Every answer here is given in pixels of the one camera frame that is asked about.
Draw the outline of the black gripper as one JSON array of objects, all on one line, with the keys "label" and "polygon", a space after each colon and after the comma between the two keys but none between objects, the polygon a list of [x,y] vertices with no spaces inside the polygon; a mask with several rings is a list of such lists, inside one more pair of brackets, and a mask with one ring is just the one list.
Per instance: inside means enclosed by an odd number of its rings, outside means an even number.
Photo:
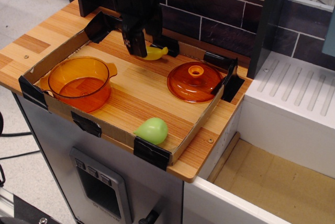
[{"label": "black gripper", "polygon": [[122,37],[131,55],[147,56],[143,30],[152,41],[162,35],[163,14],[159,0],[113,0],[115,11],[121,14]]}]

